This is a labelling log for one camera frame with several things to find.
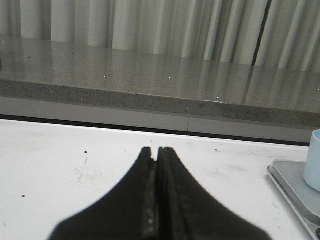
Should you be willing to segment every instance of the white table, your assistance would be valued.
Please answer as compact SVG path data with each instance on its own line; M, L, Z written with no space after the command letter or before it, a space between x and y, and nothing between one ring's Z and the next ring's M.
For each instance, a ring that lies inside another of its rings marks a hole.
M46 239L112 189L145 146L153 158L173 147L213 197L273 239L310 239L266 172L274 159L305 161L307 147L0 120L0 240Z

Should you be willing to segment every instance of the gray tray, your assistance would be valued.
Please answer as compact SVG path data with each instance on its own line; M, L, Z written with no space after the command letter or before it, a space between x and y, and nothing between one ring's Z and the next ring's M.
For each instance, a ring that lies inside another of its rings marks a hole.
M314 240L320 240L320 192L306 184L305 163L274 160L267 172Z

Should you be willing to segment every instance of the speckled countertop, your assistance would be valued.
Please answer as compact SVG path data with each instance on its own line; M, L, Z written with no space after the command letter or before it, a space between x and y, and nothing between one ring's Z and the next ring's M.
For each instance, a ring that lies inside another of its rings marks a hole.
M0 97L320 127L320 74L0 37Z

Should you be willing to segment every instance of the light blue cup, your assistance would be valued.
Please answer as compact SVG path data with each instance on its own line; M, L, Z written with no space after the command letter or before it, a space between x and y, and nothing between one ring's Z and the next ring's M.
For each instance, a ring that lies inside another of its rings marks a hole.
M303 178L310 187L320 192L320 129L312 133Z

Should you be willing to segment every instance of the curtain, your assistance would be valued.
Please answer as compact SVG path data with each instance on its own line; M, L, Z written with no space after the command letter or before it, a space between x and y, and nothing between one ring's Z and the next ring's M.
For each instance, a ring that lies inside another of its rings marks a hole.
M0 0L0 35L320 73L319 0Z

